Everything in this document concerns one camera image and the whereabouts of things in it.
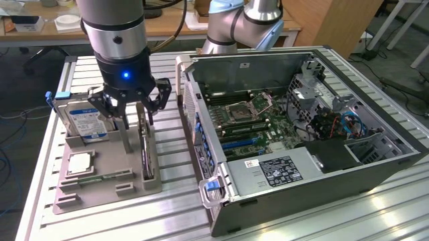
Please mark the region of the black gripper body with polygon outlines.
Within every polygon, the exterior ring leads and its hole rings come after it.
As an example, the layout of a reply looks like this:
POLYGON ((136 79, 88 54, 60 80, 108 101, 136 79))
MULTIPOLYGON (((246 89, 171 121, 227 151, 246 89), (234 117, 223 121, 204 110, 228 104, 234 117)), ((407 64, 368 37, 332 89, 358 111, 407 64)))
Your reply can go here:
POLYGON ((137 93, 149 96, 155 88, 151 75, 149 50, 143 51, 128 59, 107 59, 95 53, 101 77, 104 93, 115 99, 125 95, 127 101, 139 101, 137 93))

